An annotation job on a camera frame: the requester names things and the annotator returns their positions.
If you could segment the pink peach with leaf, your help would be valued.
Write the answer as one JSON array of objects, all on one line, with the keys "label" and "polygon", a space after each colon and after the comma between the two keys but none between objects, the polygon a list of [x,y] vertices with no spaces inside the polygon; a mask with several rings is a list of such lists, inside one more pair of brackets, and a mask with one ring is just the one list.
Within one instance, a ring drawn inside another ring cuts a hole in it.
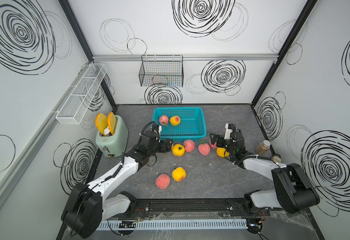
[{"label": "pink peach with leaf", "polygon": [[203,156],[207,156],[210,153],[210,145],[205,143],[204,141],[201,141],[199,146],[198,146],[198,151]]}]

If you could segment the teal plastic basket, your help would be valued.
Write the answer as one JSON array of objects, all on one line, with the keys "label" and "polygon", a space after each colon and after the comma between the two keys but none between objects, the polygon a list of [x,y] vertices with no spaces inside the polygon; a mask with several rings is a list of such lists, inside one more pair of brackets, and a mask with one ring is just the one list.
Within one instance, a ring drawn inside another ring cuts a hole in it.
[{"label": "teal plastic basket", "polygon": [[199,141],[206,137],[206,123],[202,108],[200,107],[161,107],[155,108],[152,120],[158,125],[161,116],[169,118],[180,117],[180,124],[162,126],[161,139],[172,139],[174,142],[185,140]]}]

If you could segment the yellow peach red spot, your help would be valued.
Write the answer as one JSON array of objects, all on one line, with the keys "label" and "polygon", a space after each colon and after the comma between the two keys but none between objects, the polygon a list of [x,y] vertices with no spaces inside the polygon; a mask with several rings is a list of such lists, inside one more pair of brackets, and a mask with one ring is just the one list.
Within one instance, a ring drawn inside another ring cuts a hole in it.
[{"label": "yellow peach red spot", "polygon": [[170,123],[172,126],[178,126],[181,123],[181,119],[179,116],[173,116],[170,118]]}]

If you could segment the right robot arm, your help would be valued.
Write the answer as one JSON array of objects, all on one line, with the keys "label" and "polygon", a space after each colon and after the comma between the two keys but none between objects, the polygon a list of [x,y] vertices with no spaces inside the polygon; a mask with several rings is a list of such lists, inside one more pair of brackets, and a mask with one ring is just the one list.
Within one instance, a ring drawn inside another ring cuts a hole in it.
[{"label": "right robot arm", "polygon": [[320,197],[307,174],[298,164],[282,164],[272,157],[247,151],[241,130],[227,129],[224,136],[209,134],[210,143],[223,149],[223,157],[234,165],[258,173],[273,182],[272,190],[257,190],[244,196],[243,208],[254,213],[266,208],[299,213],[320,203]]}]

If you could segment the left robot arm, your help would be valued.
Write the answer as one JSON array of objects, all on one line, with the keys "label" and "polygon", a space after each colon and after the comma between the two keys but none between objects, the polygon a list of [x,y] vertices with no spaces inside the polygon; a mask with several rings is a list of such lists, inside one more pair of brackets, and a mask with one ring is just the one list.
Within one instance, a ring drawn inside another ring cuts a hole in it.
[{"label": "left robot arm", "polygon": [[92,235],[100,223],[130,209],[135,199],[127,192],[110,198],[110,194],[127,178],[145,166],[157,153],[172,151],[172,139],[161,140],[158,130],[140,134],[137,144],[122,154],[120,163],[88,184],[79,183],[71,191],[61,220],[83,239]]}]

